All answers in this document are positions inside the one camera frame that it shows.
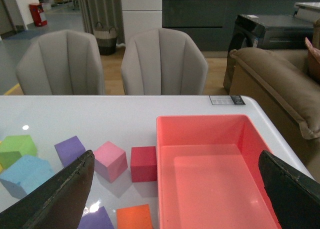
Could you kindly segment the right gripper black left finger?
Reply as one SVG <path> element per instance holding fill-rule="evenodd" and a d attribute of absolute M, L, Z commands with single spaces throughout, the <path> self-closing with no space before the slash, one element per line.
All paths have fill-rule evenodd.
<path fill-rule="evenodd" d="M 91 191 L 95 156 L 87 150 L 0 214 L 2 229 L 76 229 Z"/>

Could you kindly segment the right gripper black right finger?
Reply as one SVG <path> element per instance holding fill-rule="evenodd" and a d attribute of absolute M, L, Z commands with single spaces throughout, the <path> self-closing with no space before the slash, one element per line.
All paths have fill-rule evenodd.
<path fill-rule="evenodd" d="M 320 227 L 320 184 L 264 150 L 258 167 L 273 211 L 283 229 Z"/>

